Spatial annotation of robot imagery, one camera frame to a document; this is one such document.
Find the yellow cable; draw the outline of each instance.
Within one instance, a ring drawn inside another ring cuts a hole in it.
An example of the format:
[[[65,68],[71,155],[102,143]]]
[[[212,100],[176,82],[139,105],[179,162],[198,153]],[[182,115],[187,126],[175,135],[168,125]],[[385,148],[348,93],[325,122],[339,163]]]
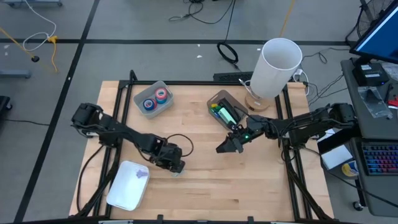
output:
[[[0,27],[0,31],[1,31],[5,36],[7,36],[10,40],[12,40],[12,41],[13,41],[19,48],[21,48],[27,55],[29,55],[30,58],[35,58],[35,55],[33,55],[32,53],[26,51],[26,50],[25,50],[14,38],[12,38],[2,27]],[[45,64],[42,64],[40,61],[39,61],[39,63],[40,63],[40,65],[41,65],[43,68],[45,68],[45,69],[51,71],[51,69],[49,69],[48,66],[45,66]]]
[[[284,34],[285,27],[286,27],[286,23],[287,23],[287,21],[289,20],[290,13],[292,13],[292,9],[293,9],[293,6],[294,6],[294,2],[295,2],[295,0],[292,0],[292,3],[290,4],[289,11],[288,11],[287,14],[286,14],[285,21],[284,21],[284,25],[282,26],[282,30],[280,31],[279,37],[282,37],[283,34]]]
[[[14,38],[12,38],[4,29],[0,27],[1,32],[6,35],[9,39],[11,39],[18,47],[20,47],[25,53],[27,53],[31,58],[34,58],[35,55],[32,55],[32,53],[26,51]]]
[[[57,44],[56,44],[57,39],[58,39],[57,36],[52,36],[47,39],[49,42],[52,42],[54,44],[54,53],[52,54],[52,57],[51,57],[51,63],[54,66],[55,72],[58,72],[57,66],[54,63],[55,53],[57,52]]]

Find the gray floor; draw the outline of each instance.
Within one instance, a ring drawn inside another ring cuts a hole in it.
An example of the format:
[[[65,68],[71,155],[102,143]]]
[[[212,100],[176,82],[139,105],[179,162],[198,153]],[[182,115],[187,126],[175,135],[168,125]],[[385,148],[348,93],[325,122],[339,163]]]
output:
[[[61,39],[79,39],[93,0],[68,0],[64,6],[37,6],[38,13],[57,23]],[[229,1],[207,0],[198,14],[207,21],[219,18]],[[262,40],[277,37],[289,0],[238,0],[229,33],[230,39]],[[297,1],[285,31],[292,40],[343,40],[354,25],[359,1]],[[204,25],[193,19],[170,23],[171,16],[187,13],[182,1],[101,0],[88,34],[89,39],[223,39],[228,20]],[[15,38],[52,30],[26,7],[11,9],[0,4],[1,26]],[[0,80],[0,95],[12,97],[14,108],[9,118],[49,123],[68,73],[77,44],[58,44],[56,63],[60,73],[50,67],[52,45],[45,44],[35,54],[41,66],[32,63],[14,44],[0,44],[0,67],[30,69],[28,80]],[[234,45],[241,70],[253,70],[260,45]],[[329,46],[301,46],[310,55]],[[340,61],[350,58],[347,51],[325,51],[327,64],[318,57],[306,58],[303,68],[310,82],[320,88],[341,75]],[[218,55],[212,44],[118,45],[86,44],[78,62],[67,99],[52,138],[25,221],[67,217],[86,141],[70,127],[70,118],[81,102],[96,102],[103,80],[127,79],[133,69],[140,80],[212,80],[218,72],[235,72]],[[330,92],[345,88],[344,78]],[[308,99],[314,97],[313,90]],[[347,91],[322,98],[311,110],[344,99]],[[47,127],[5,122],[0,130],[0,223],[14,220]],[[374,217],[367,210],[356,212],[351,202],[358,199],[356,190],[326,175],[335,217],[347,222],[396,223],[396,218]]]

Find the white cable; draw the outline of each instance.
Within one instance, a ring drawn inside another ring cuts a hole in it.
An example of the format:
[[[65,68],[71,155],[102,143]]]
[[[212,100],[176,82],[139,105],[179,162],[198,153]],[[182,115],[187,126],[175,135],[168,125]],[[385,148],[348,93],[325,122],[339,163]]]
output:
[[[257,95],[255,95],[251,88],[248,87],[248,85],[246,83],[250,82],[250,80],[246,80],[246,81],[242,81],[242,79],[239,79],[239,82],[246,88],[246,90],[250,93],[250,95],[257,100],[261,100],[261,98]]]
[[[296,80],[295,76],[296,76],[296,75],[301,75],[301,74],[304,74],[305,79],[307,79],[307,83],[309,83],[310,80],[308,80],[307,74],[306,74],[302,69],[297,69],[297,71],[293,74],[293,80],[294,80],[294,82],[298,82],[298,81]],[[310,87],[307,86],[307,92],[305,93],[305,95],[308,96],[309,93],[310,93]]]
[[[47,41],[48,38],[50,38],[50,37],[52,37],[52,36],[54,35],[55,30],[57,30],[57,25],[56,25],[53,21],[51,21],[51,20],[49,20],[49,19],[46,19],[45,17],[43,17],[42,15],[40,15],[39,13],[37,13],[36,11],[34,11],[33,8],[32,8],[32,6],[30,6],[30,4],[27,2],[27,0],[24,0],[24,1],[25,1],[25,3],[27,4],[27,6],[29,7],[29,9],[32,10],[32,12],[34,12],[34,14],[38,15],[39,17],[41,17],[41,18],[44,19],[45,21],[50,22],[50,23],[52,23],[52,24],[54,25],[54,31],[51,33],[51,35],[49,35],[49,34],[46,33],[46,32],[38,32],[38,33],[36,33],[36,34],[31,35],[30,37],[26,38],[26,39],[23,41],[22,46],[23,46],[23,48],[24,48],[26,51],[34,51],[34,50],[38,49],[39,47],[41,47],[41,46]],[[41,44],[39,44],[38,46],[36,46],[35,48],[33,48],[33,49],[26,49],[25,43],[26,43],[29,39],[31,39],[32,37],[34,37],[34,36],[36,36],[36,35],[40,35],[40,34],[46,35],[47,38],[46,38],[45,40],[43,40],[43,42],[42,42]]]

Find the keyboard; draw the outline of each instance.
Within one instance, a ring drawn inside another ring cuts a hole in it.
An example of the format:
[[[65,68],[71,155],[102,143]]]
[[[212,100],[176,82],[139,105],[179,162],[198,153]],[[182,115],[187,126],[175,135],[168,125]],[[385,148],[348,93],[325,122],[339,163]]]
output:
[[[216,82],[239,82],[250,80],[253,72],[230,72],[230,73],[215,73],[213,75],[213,80]]]
[[[398,175],[398,142],[362,142],[368,175]]]

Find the black box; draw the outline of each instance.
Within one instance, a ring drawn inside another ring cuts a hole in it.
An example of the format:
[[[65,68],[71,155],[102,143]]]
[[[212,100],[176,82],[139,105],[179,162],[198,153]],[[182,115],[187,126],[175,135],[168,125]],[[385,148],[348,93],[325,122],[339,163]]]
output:
[[[380,63],[356,65],[353,74],[359,86],[381,86],[390,80]]]

